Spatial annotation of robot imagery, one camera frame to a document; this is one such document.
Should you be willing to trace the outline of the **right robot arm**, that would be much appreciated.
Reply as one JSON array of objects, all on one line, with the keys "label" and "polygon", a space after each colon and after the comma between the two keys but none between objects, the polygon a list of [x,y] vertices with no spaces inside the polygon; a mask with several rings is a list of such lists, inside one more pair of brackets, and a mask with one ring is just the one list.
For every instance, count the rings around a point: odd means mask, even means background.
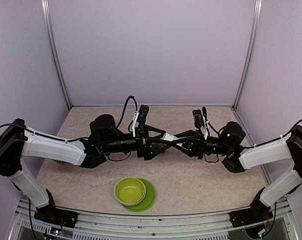
[{"label": "right robot arm", "polygon": [[296,123],[286,134],[250,147],[241,145],[245,136],[237,122],[229,121],[219,137],[204,137],[199,130],[184,132],[173,141],[173,146],[191,157],[223,155],[222,164],[231,173],[243,173],[260,165],[291,160],[291,167],[261,189],[251,202],[246,216],[251,222],[257,222],[266,214],[266,208],[302,184],[302,126]]}]

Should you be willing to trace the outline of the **small white pill bottle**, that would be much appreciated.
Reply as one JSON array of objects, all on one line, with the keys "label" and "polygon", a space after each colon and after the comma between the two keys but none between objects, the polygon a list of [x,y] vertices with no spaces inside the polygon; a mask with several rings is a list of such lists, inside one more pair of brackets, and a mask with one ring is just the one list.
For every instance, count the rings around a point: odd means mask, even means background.
[{"label": "small white pill bottle", "polygon": [[169,133],[165,133],[163,135],[163,137],[161,138],[161,140],[164,140],[164,141],[169,141],[169,142],[172,142],[172,141],[175,141],[175,140],[178,140],[179,138],[176,137],[175,135],[173,134],[169,134]]}]

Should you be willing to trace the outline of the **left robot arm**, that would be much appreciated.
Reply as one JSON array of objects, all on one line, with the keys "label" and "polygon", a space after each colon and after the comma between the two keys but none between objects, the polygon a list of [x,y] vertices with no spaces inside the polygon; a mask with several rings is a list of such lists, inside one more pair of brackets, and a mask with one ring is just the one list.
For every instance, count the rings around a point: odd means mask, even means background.
[{"label": "left robot arm", "polygon": [[23,163],[23,157],[51,159],[94,169],[105,163],[106,156],[112,153],[136,152],[138,157],[150,160],[161,152],[158,144],[169,146],[178,139],[143,122],[131,133],[124,133],[116,127],[110,114],[98,116],[89,124],[90,136],[77,139],[46,135],[26,126],[20,118],[5,127],[0,135],[0,175],[9,178],[52,223],[61,218],[61,211],[50,191],[38,185]]}]

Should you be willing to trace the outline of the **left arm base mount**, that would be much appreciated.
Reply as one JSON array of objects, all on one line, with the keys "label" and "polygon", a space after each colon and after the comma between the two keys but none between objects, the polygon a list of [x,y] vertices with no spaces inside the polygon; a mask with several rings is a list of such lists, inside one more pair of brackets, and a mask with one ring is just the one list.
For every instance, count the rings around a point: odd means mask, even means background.
[{"label": "left arm base mount", "polygon": [[45,223],[74,229],[77,223],[78,213],[57,208],[53,196],[48,189],[46,189],[46,193],[48,194],[48,205],[40,208],[37,207],[34,218]]}]

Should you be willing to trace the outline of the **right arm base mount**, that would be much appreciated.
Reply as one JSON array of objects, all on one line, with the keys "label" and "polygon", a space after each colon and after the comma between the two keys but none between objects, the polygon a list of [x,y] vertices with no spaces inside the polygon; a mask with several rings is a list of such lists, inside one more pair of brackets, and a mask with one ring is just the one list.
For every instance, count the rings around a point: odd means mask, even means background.
[{"label": "right arm base mount", "polygon": [[260,201],[260,196],[264,189],[265,187],[255,195],[249,207],[229,213],[233,228],[259,223],[274,217],[271,207],[264,205]]}]

